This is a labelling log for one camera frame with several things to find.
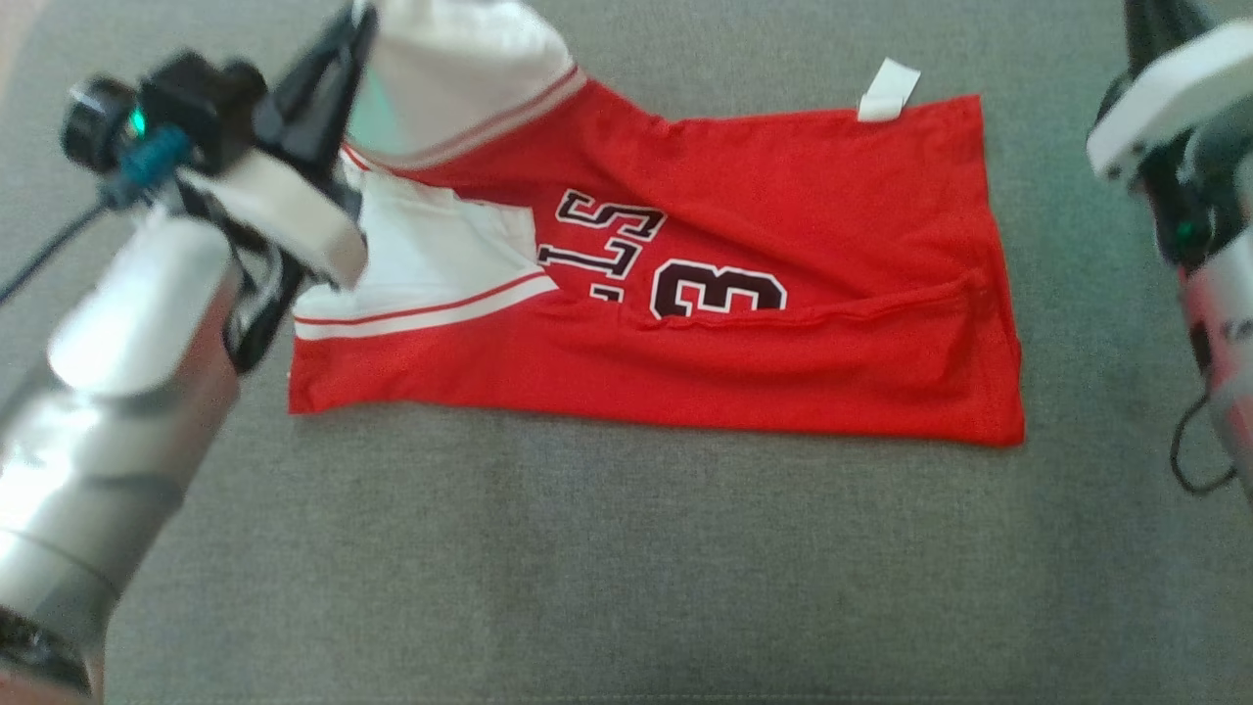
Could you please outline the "red jersey white sleeves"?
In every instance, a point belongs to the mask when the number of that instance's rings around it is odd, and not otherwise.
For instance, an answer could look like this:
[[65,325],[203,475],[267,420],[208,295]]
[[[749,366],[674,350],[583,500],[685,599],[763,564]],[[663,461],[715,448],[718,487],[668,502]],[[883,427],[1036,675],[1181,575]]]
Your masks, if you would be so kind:
[[528,0],[376,0],[340,157],[368,264],[292,414],[422,402],[1015,447],[984,103],[654,115]]

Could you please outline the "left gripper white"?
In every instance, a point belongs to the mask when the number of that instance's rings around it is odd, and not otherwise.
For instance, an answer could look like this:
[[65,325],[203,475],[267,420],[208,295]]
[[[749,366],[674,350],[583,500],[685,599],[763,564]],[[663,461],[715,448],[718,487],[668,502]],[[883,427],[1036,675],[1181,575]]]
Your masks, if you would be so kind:
[[259,149],[216,175],[179,167],[175,175],[214,197],[322,280],[350,289],[368,262],[362,230],[318,188],[330,187],[350,111],[378,31],[377,9],[348,4],[256,106],[256,140],[268,149],[307,149],[307,179]]

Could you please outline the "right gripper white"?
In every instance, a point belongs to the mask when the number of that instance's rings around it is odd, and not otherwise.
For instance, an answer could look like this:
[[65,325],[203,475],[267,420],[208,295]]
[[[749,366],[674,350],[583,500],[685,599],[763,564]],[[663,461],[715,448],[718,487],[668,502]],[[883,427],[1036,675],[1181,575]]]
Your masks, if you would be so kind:
[[1128,75],[1139,76],[1088,138],[1093,174],[1110,182],[1253,95],[1253,20],[1214,28],[1202,0],[1123,0],[1123,18]]

